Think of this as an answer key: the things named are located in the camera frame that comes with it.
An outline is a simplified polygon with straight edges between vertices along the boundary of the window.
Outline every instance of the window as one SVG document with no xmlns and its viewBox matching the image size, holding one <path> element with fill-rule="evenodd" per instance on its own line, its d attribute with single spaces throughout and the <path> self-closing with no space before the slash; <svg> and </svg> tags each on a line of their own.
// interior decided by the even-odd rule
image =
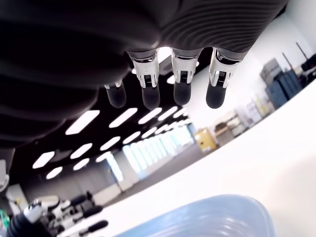
<svg viewBox="0 0 316 237">
<path fill-rule="evenodd" d="M 132 166 L 132 168 L 135 170 L 136 173 L 140 172 L 140 166 L 137 163 L 137 160 L 132 152 L 132 150 L 130 149 L 129 146 L 124 146 L 123 147 L 123 152 L 128 160 L 128 162 L 130 163 L 130 165 Z"/>
</svg>

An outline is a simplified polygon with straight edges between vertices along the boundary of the white wall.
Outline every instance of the white wall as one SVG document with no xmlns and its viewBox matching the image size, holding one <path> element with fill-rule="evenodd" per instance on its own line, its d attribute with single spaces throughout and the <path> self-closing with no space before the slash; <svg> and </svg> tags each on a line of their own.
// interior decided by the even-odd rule
<svg viewBox="0 0 316 237">
<path fill-rule="evenodd" d="M 226 146 L 80 227 L 106 219 L 109 226 L 91 237 L 115 236 L 193 201 L 240 194 L 267 208 L 277 237 L 315 237 L 316 113 L 302 106 L 316 101 L 315 92 L 316 81 Z"/>
<path fill-rule="evenodd" d="M 315 0 L 290 0 L 285 12 L 310 44 L 313 53 L 316 53 L 315 9 Z"/>
<path fill-rule="evenodd" d="M 191 100 L 184 106 L 194 126 L 196 128 L 211 126 L 216 119 L 228 111 L 248 103 L 251 97 L 262 96 L 266 87 L 260 77 L 263 65 L 276 58 L 282 68 L 289 69 L 282 52 L 293 67 L 301 65 L 305 58 L 295 42 L 298 42 L 306 53 L 312 53 L 311 47 L 288 16 L 282 15 L 274 20 L 236 68 L 230 79 L 224 104 L 216 110 L 209 108 L 205 101 L 209 80 L 208 68 L 196 74 L 192 82 Z"/>
<path fill-rule="evenodd" d="M 300 29 L 286 14 L 283 14 L 270 23 L 250 51 L 262 65 L 276 58 L 282 69 L 290 69 L 282 55 L 284 53 L 292 66 L 296 68 L 306 60 L 296 42 L 308 56 L 311 56 L 313 52 Z"/>
</svg>

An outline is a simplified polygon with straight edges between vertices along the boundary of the translucent blue bowl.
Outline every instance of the translucent blue bowl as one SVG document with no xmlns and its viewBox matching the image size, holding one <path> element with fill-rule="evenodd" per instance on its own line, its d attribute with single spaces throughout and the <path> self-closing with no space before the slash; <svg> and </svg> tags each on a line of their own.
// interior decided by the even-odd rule
<svg viewBox="0 0 316 237">
<path fill-rule="evenodd" d="M 197 201 L 137 226 L 119 237 L 275 237 L 257 200 L 221 195 Z"/>
</svg>

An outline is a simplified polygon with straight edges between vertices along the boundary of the fluorescent light panel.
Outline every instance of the fluorescent light panel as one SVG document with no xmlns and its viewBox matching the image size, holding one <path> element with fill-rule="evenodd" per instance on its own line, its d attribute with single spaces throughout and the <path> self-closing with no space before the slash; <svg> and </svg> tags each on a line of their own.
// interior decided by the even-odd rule
<svg viewBox="0 0 316 237">
<path fill-rule="evenodd" d="M 165 130 L 166 130 L 166 131 L 169 131 L 169 130 L 175 128 L 176 126 L 177 126 L 177 122 L 173 122 L 173 123 L 170 124 Z"/>
<path fill-rule="evenodd" d="M 105 160 L 106 158 L 108 158 L 108 157 L 111 156 L 111 155 L 112 155 L 112 152 L 105 152 L 104 154 L 102 154 L 101 156 L 99 156 L 99 157 L 95 160 L 95 162 L 99 163 L 99 162 Z"/>
<path fill-rule="evenodd" d="M 89 123 L 91 123 L 92 120 L 95 119 L 95 117 L 99 115 L 99 113 L 99 110 L 90 110 L 85 112 L 67 129 L 66 135 L 80 133 Z"/>
<path fill-rule="evenodd" d="M 187 118 L 186 120 L 184 120 L 184 124 L 189 124 L 191 123 L 191 119 Z"/>
<path fill-rule="evenodd" d="M 63 170 L 63 167 L 58 167 L 53 169 L 49 174 L 47 174 L 46 179 L 52 179 L 56 177 L 61 171 Z"/>
<path fill-rule="evenodd" d="M 161 63 L 163 60 L 165 60 L 171 54 L 172 54 L 171 48 L 169 48 L 169 47 L 159 48 L 158 53 L 157 53 L 158 62 Z"/>
<path fill-rule="evenodd" d="M 113 146 L 116 142 L 118 142 L 120 140 L 120 137 L 114 137 L 112 138 L 110 141 L 108 141 L 107 143 L 105 143 L 101 148 L 100 150 L 101 151 L 105 151 L 107 150 L 108 148 L 110 148 L 111 146 Z"/>
<path fill-rule="evenodd" d="M 161 132 L 163 132 L 166 128 L 168 127 L 168 124 L 165 124 L 164 126 L 161 126 L 160 128 L 158 128 L 155 132 L 155 134 L 160 134 Z"/>
<path fill-rule="evenodd" d="M 179 122 L 178 122 L 178 125 L 179 125 L 179 126 L 183 126 L 183 125 L 184 125 L 184 120 L 179 121 Z"/>
<path fill-rule="evenodd" d="M 162 114 L 158 120 L 159 121 L 163 121 L 164 119 L 166 119 L 167 117 L 169 117 L 170 115 L 172 115 L 174 112 L 176 112 L 178 109 L 177 106 L 172 107 L 170 110 L 168 110 L 167 112 L 165 112 L 164 114 Z"/>
<path fill-rule="evenodd" d="M 55 155 L 55 152 L 46 152 L 43 153 L 37 161 L 33 164 L 33 169 L 41 168 L 46 165 L 50 159 L 52 159 Z"/>
<path fill-rule="evenodd" d="M 124 141 L 123 144 L 127 144 L 130 143 L 131 141 L 133 141 L 136 137 L 138 137 L 140 135 L 140 131 L 138 132 L 134 132 L 132 135 L 130 135 L 129 137 L 127 137 Z"/>
<path fill-rule="evenodd" d="M 157 127 L 153 127 L 153 128 L 151 128 L 151 129 L 149 129 L 147 132 L 145 132 L 145 133 L 142 135 L 142 138 L 146 138 L 146 137 L 150 136 L 150 135 L 153 134 L 156 130 L 157 130 Z"/>
<path fill-rule="evenodd" d="M 174 84 L 174 82 L 175 82 L 174 75 L 172 75 L 171 77 L 169 77 L 169 78 L 167 79 L 167 83 L 169 83 L 169 84 Z"/>
<path fill-rule="evenodd" d="M 149 112 L 147 115 L 142 117 L 139 121 L 138 124 L 144 124 L 151 120 L 153 117 L 155 117 L 157 114 L 159 114 L 162 111 L 162 108 L 155 108 L 153 111 Z"/>
<path fill-rule="evenodd" d="M 74 170 L 79 170 L 79 169 L 81 169 L 81 168 L 84 167 L 86 164 L 88 164 L 89 161 L 90 161 L 89 158 L 86 158 L 86 159 L 81 160 L 78 164 L 76 164 L 76 165 L 74 166 Z"/>
<path fill-rule="evenodd" d="M 178 112 L 176 112 L 173 115 L 173 118 L 176 119 L 176 118 L 180 117 L 180 115 L 182 115 L 185 111 L 186 111 L 186 108 L 183 108 L 183 109 L 179 110 Z"/>
<path fill-rule="evenodd" d="M 92 147 L 92 143 L 84 144 L 78 150 L 71 154 L 70 159 L 76 159 L 81 157 L 86 151 Z"/>
<path fill-rule="evenodd" d="M 130 108 L 126 110 L 123 114 L 118 116 L 113 122 L 110 123 L 109 128 L 118 127 L 126 120 L 128 120 L 133 114 L 137 112 L 137 108 Z"/>
</svg>

